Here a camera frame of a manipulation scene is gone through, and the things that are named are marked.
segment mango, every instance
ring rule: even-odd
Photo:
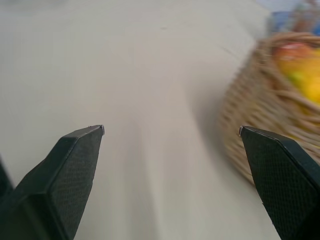
[[[279,70],[288,77],[297,70],[305,59],[314,55],[314,48],[308,44],[292,42],[278,47],[273,52],[273,60]]]

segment white table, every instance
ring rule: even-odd
[[[0,152],[14,184],[59,137],[105,126],[76,240],[279,239],[214,132],[226,86],[264,35],[265,9],[9,2],[0,1]]]

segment yellow fruit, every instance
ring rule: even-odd
[[[308,84],[302,86],[301,91],[310,101],[320,104],[320,76],[310,79]]]
[[[273,60],[286,76],[302,64],[302,61],[315,55],[315,50],[311,46],[302,42],[292,42],[278,47],[273,53]]]
[[[316,48],[314,51],[315,51],[315,55],[317,57],[320,57],[320,48]]]
[[[300,65],[295,70],[291,71],[287,77],[292,83],[302,88],[307,85],[311,80],[320,77],[320,57],[306,58],[300,62]]]

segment beige tabletop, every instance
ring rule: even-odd
[[[268,12],[251,0],[0,1],[0,153],[16,185],[104,124],[76,240],[279,240],[217,107]]]

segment wicker basket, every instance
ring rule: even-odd
[[[252,183],[246,152],[238,136],[241,125],[292,138],[320,164],[320,105],[306,99],[272,60],[273,49],[288,42],[320,47],[320,37],[310,33],[282,33],[261,41],[228,88],[218,116],[228,157]]]

